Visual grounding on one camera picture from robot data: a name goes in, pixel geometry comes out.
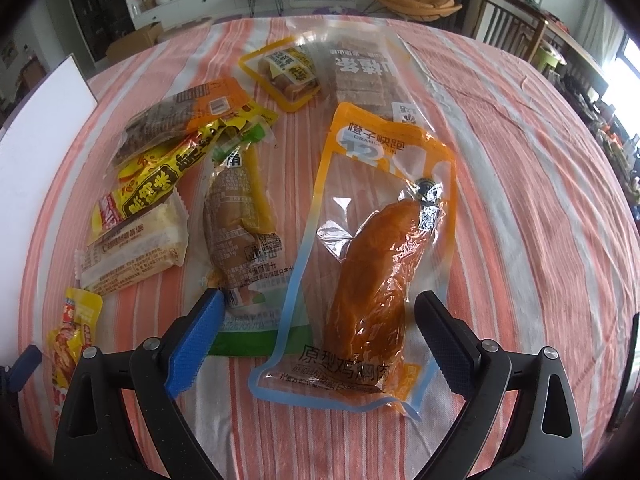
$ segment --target transparent plastic bag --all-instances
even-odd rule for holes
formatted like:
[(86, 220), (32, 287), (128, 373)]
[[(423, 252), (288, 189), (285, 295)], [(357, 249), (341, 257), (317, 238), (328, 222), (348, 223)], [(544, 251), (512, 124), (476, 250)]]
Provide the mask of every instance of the transparent plastic bag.
[[(252, 393), (355, 412), (398, 402), (418, 418), (434, 367), (412, 305), (417, 294), (438, 290), (448, 278), (455, 210), (454, 158), (446, 146), (413, 124), (340, 104), (276, 346), (252, 370)], [(302, 316), (312, 339), (286, 356), (291, 321)]]
[(309, 18), (288, 18), (287, 26), (308, 52), (331, 111), (348, 102), (387, 121), (428, 124), (402, 82), (410, 55), (391, 28)]
[(242, 56), (240, 68), (286, 112), (295, 112), (320, 87), (303, 38), (291, 36)]
[[(214, 168), (204, 200), (202, 224), (213, 267), (207, 286), (224, 291), (226, 306), (210, 350), (215, 355), (271, 354), (289, 283), (292, 267), (262, 181), (258, 140), (243, 139)], [(299, 317), (285, 352), (298, 353), (309, 340), (308, 320)]]
[(175, 139), (249, 105), (257, 107), (233, 77), (194, 86), (163, 99), (129, 120), (111, 165), (121, 166), (149, 148)]
[(187, 209), (174, 190), (118, 231), (76, 251), (80, 286), (105, 296), (169, 267), (181, 267), (189, 241), (187, 218)]

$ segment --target pink striped tablecloth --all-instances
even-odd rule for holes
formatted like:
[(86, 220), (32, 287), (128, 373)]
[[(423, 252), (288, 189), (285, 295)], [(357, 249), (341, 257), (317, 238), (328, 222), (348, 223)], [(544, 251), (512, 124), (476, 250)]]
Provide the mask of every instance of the pink striped tablecloth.
[[(589, 460), (596, 453), (620, 384), (631, 317), (638, 309), (638, 232), (596, 142), (566, 102), (531, 66), (493, 47), (420, 25), (389, 21), (427, 73), (412, 92), (457, 155), (461, 197), (456, 254), (446, 303), (479, 337), (511, 351), (549, 344), (566, 367)], [(242, 54), (288, 35), (283, 19), (236, 20), (198, 28), (97, 75), (98, 107), (51, 184), (34, 231), (22, 282), (20, 350), (60, 323), (65, 288), (74, 285), (102, 176), (127, 120), (160, 99), (235, 76), (268, 108), (275, 102), (237, 66)], [(287, 231), (300, 240), (324, 132), (315, 102), (282, 114), (269, 157), (268, 188)], [(173, 267), (105, 298), (98, 328), (103, 351), (123, 351), (162, 334), (202, 291), (197, 230), (206, 168), (178, 189), (190, 218), (190, 248)], [(423, 422), (391, 408), (363, 415), (307, 410), (254, 399), (246, 385), (258, 360), (207, 358), (195, 386), (179, 398), (185, 418), (225, 478), (411, 479), (436, 449), (460, 408), (441, 375), (422, 403)], [(513, 396), (498, 416), (478, 467), (495, 455)], [(162, 471), (137, 410), (126, 402), (149, 463)], [(30, 439), (52, 452), (49, 367), (21, 398)]]

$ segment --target snack package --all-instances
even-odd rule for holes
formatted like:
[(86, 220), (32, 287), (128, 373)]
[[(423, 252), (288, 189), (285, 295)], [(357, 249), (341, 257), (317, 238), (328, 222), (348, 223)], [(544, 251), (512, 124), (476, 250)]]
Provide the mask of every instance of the snack package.
[(304, 44), (296, 37), (242, 56), (239, 65), (286, 112), (295, 112), (318, 93), (313, 63)]
[(267, 111), (245, 103), (177, 144), (175, 139), (167, 140), (124, 164), (118, 172), (117, 188), (101, 197), (94, 207), (89, 243), (167, 195), (180, 177), (212, 149), (220, 136), (223, 139), (241, 136), (262, 120), (262, 115), (273, 123), (277, 115)]
[(349, 102), (388, 121), (428, 124), (402, 82), (410, 56), (390, 28), (308, 18), (289, 18), (287, 24), (303, 38), (332, 112)]
[(127, 123), (111, 164), (119, 168), (149, 148), (192, 134), (249, 101), (249, 96), (232, 77), (209, 81), (168, 97)]
[[(446, 146), (414, 124), (340, 104), (278, 342), (249, 378), (254, 395), (354, 412), (396, 403), (419, 418), (434, 366), (412, 307), (423, 290), (446, 290), (455, 211), (455, 164)], [(300, 292), (312, 342), (286, 356)]]
[(82, 350), (94, 344), (95, 326), (102, 309), (102, 298), (92, 292), (69, 287), (65, 296), (62, 325), (47, 337), (52, 352), (56, 426)]
[(187, 251), (187, 209), (177, 191), (84, 251), (76, 251), (80, 286), (102, 296), (181, 267)]
[[(256, 126), (226, 158), (220, 160), (214, 153), (219, 165), (203, 209), (204, 237), (213, 266), (207, 285), (224, 290), (226, 315), (211, 354), (269, 355), (277, 335), (291, 268), (285, 263), (282, 239), (260, 177), (255, 143), (263, 137)], [(300, 306), (299, 311), (304, 314), (305, 309)], [(297, 353), (310, 342), (310, 327), (304, 315), (293, 325), (286, 351)]]

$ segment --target brown snack package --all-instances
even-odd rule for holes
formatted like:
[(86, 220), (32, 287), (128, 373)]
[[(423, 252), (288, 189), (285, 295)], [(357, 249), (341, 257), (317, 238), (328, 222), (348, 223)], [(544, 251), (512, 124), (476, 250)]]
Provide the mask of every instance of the brown snack package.
[(254, 145), (230, 155), (212, 178), (203, 226), (211, 263), (223, 275), (228, 306), (252, 304), (260, 292), (249, 285), (273, 278), (274, 269), (284, 267)]
[(373, 215), (351, 241), (324, 327), (340, 359), (392, 363), (404, 344), (404, 295), (429, 240), (420, 203), (405, 199)]
[(209, 81), (167, 97), (129, 120), (124, 129), (124, 140), (111, 165), (117, 168), (135, 155), (170, 139), (178, 142), (249, 100), (233, 77)]

